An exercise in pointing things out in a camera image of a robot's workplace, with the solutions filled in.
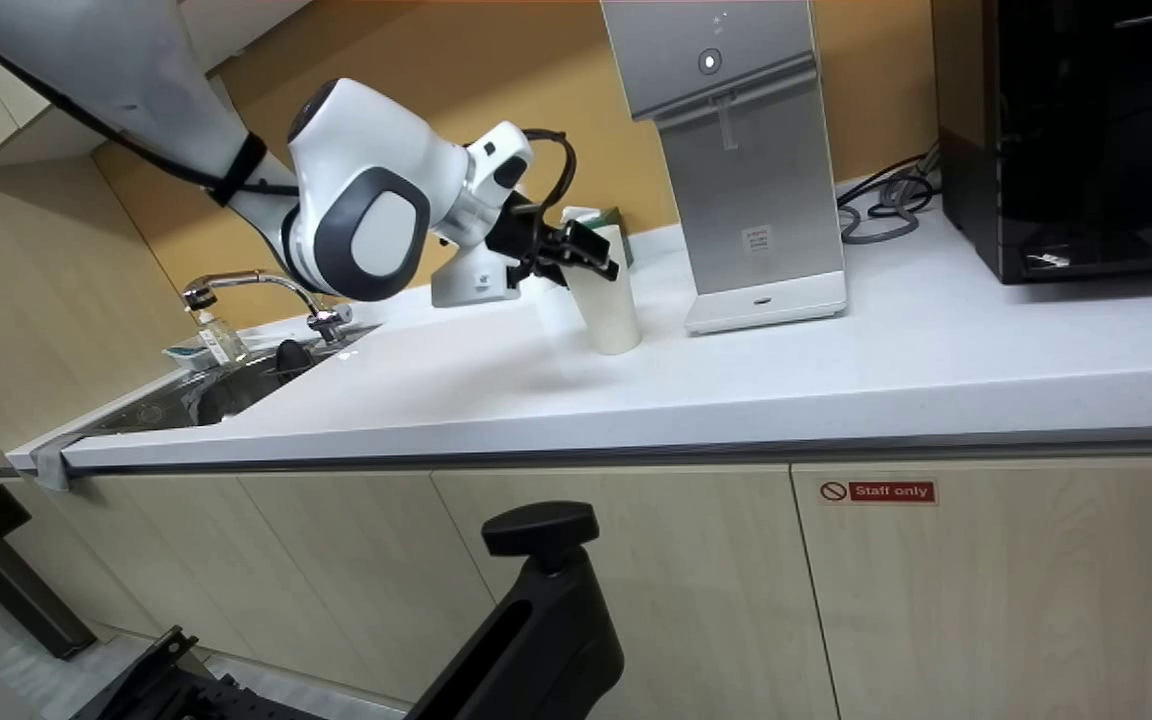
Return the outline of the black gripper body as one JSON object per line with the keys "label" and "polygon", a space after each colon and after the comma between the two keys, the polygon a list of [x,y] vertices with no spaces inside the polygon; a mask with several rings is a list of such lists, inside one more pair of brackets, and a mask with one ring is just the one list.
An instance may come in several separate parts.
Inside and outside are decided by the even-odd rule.
{"label": "black gripper body", "polygon": [[538,221],[538,207],[513,191],[489,234],[489,250],[508,261],[502,279],[520,287],[527,278],[564,283],[551,228]]}

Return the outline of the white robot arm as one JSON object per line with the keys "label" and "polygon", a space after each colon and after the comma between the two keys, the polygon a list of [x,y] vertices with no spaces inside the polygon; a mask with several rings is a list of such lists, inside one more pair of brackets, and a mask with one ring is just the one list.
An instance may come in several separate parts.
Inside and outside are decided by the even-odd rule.
{"label": "white robot arm", "polygon": [[577,165],[542,202],[520,191],[531,146],[569,148],[564,132],[501,122],[454,146],[338,75],[298,108],[280,160],[203,82],[166,0],[0,0],[0,68],[245,215],[308,294],[389,299],[427,238],[460,250],[435,273],[435,307],[513,299],[527,278],[564,283],[569,268],[620,278],[598,234],[542,221]]}

